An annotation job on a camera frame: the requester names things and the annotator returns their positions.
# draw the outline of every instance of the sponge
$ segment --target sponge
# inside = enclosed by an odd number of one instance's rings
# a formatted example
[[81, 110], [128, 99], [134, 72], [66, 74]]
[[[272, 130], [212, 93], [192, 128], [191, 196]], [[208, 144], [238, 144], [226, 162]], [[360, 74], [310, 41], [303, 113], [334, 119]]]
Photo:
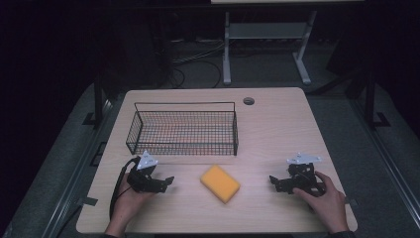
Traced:
[[217, 165], [212, 166], [200, 180], [224, 203], [227, 203], [241, 186]]

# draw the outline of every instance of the person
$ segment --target person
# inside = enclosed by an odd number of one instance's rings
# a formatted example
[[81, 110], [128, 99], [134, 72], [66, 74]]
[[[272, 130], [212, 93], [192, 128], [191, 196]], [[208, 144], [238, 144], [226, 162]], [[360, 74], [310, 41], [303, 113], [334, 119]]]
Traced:
[[[320, 173], [315, 175], [325, 185], [326, 192], [318, 197], [312, 196], [306, 191], [294, 188], [293, 192], [305, 200], [316, 212], [321, 222], [327, 227], [328, 238], [354, 238], [354, 232], [350, 231], [346, 219], [345, 196], [338, 191], [331, 179]], [[141, 207], [155, 194], [151, 192], [135, 192], [127, 183], [127, 175], [124, 176], [120, 186], [120, 193], [114, 207], [114, 213], [105, 230], [103, 238], [124, 237], [124, 232], [130, 220], [139, 212]]]

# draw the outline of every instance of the black wire basket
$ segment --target black wire basket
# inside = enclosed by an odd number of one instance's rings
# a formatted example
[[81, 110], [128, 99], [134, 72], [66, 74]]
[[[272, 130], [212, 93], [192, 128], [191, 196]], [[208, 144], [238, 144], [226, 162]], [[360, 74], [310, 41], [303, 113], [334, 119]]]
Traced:
[[[180, 105], [232, 105], [222, 111], [177, 111]], [[169, 105], [173, 111], [139, 110], [143, 105]], [[238, 126], [235, 102], [135, 103], [136, 112], [127, 138], [132, 155], [236, 156]]]

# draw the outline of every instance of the person's right hand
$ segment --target person's right hand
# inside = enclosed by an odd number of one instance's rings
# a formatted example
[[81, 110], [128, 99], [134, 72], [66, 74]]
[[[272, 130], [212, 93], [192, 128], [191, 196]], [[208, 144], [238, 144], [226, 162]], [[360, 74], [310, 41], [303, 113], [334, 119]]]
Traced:
[[345, 196], [336, 189], [329, 177], [320, 172], [315, 172], [315, 175], [324, 182], [325, 194], [315, 197], [297, 187], [293, 192], [308, 202], [331, 234], [348, 231]]

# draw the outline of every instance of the wire basket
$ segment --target wire basket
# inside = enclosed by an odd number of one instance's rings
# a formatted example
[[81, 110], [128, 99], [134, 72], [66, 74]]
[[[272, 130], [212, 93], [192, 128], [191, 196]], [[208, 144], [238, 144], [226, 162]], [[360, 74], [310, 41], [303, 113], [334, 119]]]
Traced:
[[[232, 105], [226, 111], [177, 111], [180, 105]], [[139, 110], [144, 105], [169, 105], [175, 110]], [[127, 138], [132, 155], [231, 156], [238, 152], [238, 126], [234, 102], [135, 103], [136, 112]]]

